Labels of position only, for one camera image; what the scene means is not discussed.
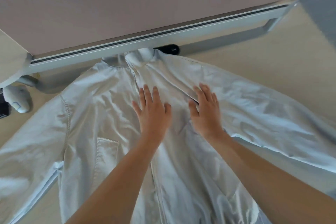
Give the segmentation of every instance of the jacket pocket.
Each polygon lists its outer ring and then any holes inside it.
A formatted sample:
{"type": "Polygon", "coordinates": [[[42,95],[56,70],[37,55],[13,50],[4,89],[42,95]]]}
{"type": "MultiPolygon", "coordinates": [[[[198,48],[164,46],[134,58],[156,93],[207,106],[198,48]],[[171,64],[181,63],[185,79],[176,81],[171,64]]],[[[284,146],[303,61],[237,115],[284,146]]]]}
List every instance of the jacket pocket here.
{"type": "Polygon", "coordinates": [[[91,193],[99,187],[117,165],[118,144],[117,141],[98,137],[91,193]]]}

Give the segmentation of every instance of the hand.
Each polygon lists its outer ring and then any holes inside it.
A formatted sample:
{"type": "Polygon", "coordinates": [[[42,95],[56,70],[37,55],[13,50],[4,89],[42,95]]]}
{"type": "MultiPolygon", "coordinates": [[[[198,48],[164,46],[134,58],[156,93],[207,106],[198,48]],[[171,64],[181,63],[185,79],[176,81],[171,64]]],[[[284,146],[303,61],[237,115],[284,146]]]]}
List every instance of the hand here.
{"type": "Polygon", "coordinates": [[[136,112],[142,134],[155,136],[162,141],[167,129],[171,124],[171,106],[169,103],[161,103],[157,87],[153,88],[153,99],[148,86],[139,89],[140,105],[132,101],[132,106],[136,112]]]}
{"type": "Polygon", "coordinates": [[[198,96],[199,111],[194,100],[189,100],[189,110],[195,130],[205,139],[217,137],[224,132],[221,126],[221,112],[215,93],[211,93],[208,85],[199,84],[194,86],[198,96]]]}

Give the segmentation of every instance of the person's left hand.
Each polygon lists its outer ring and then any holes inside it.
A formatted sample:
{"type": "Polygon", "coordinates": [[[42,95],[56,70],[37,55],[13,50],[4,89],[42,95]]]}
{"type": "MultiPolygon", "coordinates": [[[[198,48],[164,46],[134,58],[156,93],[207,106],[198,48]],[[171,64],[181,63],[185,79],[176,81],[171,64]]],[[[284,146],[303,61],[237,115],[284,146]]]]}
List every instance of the person's left hand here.
{"type": "Polygon", "coordinates": [[[171,124],[171,106],[169,103],[162,104],[157,87],[153,87],[153,99],[148,86],[139,89],[140,105],[132,101],[142,134],[155,136],[162,140],[171,124]]]}

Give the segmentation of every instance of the black object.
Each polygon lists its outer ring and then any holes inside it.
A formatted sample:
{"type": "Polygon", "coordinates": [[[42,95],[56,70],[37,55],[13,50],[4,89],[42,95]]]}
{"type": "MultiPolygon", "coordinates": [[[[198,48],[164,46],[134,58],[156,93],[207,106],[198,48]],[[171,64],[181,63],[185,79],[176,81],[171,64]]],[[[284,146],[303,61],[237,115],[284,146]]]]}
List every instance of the black object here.
{"type": "Polygon", "coordinates": [[[9,115],[9,103],[7,103],[3,97],[3,91],[0,89],[0,119],[9,115]]]}
{"type": "Polygon", "coordinates": [[[179,55],[180,54],[180,48],[176,44],[169,44],[161,47],[157,47],[154,49],[158,49],[163,53],[171,54],[171,55],[179,55]]]}

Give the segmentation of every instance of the forearm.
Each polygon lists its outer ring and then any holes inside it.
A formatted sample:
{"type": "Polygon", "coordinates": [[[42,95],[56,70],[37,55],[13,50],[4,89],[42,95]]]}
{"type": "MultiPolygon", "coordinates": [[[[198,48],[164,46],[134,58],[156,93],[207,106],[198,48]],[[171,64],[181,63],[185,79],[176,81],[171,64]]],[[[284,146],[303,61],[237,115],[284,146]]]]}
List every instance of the forearm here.
{"type": "Polygon", "coordinates": [[[235,142],[224,131],[206,138],[274,224],[334,223],[336,202],[235,142]]]}
{"type": "Polygon", "coordinates": [[[159,146],[143,134],[67,224],[129,223],[148,165],[159,146]]]}

